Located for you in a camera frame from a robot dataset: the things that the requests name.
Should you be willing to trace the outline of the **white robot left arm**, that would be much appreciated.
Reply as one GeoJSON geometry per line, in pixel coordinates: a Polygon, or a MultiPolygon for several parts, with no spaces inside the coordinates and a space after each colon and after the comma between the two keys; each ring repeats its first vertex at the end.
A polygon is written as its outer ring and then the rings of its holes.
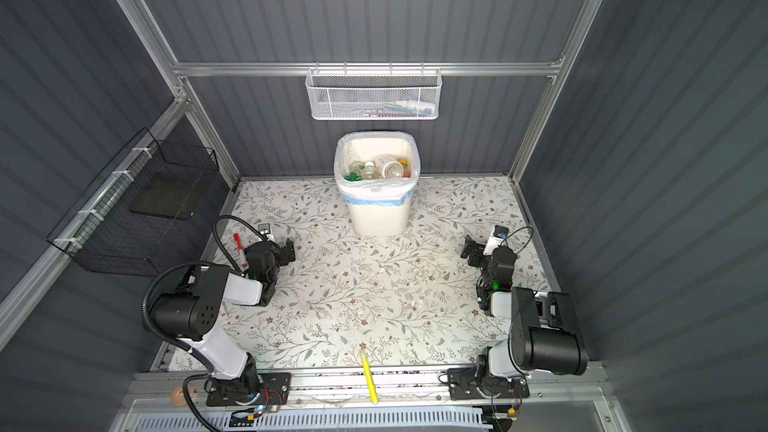
{"type": "Polygon", "coordinates": [[[295,246],[290,239],[284,245],[258,241],[245,248],[244,257],[244,272],[207,261],[174,266],[153,280],[141,303],[147,330],[190,354],[221,381],[258,378],[253,357],[219,323],[221,305],[267,306],[280,269],[296,260],[295,246]]]}

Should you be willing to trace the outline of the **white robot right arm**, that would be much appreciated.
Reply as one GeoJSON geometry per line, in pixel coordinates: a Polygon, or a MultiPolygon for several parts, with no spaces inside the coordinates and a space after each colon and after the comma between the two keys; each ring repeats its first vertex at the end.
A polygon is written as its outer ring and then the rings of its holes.
{"type": "Polygon", "coordinates": [[[460,257],[480,271],[475,284],[480,311],[509,322],[505,341],[485,348],[475,366],[453,380],[462,399],[474,393],[522,398],[526,377],[537,370],[574,376],[586,372],[588,354],[568,294],[515,286],[518,254],[506,238],[493,236],[482,245],[467,236],[460,257]]]}

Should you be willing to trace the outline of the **white bottle orange logo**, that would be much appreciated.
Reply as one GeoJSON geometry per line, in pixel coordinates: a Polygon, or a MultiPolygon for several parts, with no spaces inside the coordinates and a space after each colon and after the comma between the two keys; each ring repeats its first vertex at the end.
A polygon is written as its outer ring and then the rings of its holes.
{"type": "Polygon", "coordinates": [[[375,159],[375,166],[382,179],[401,178],[405,174],[403,164],[388,154],[378,156],[375,159]]]}

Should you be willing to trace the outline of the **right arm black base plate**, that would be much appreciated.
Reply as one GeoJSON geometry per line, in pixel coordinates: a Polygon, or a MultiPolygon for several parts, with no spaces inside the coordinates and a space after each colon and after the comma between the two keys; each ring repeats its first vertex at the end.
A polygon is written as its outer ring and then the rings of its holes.
{"type": "Polygon", "coordinates": [[[530,396],[521,377],[504,378],[477,374],[475,367],[450,368],[446,373],[450,398],[454,401],[509,399],[520,401],[530,396]]]}

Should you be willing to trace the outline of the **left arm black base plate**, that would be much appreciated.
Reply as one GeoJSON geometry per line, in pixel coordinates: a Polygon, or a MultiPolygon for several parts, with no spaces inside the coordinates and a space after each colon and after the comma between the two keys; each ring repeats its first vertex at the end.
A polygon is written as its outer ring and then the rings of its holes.
{"type": "Polygon", "coordinates": [[[283,406],[292,378],[290,373],[261,373],[251,379],[207,379],[205,404],[208,407],[283,406]]]}

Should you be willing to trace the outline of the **clear bottle green label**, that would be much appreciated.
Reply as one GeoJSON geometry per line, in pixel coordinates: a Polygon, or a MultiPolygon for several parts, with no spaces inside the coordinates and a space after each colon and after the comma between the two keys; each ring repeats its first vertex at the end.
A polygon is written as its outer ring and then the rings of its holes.
{"type": "Polygon", "coordinates": [[[378,177],[375,164],[371,161],[354,161],[349,165],[349,172],[351,171],[360,174],[363,180],[374,180],[378,177]]]}

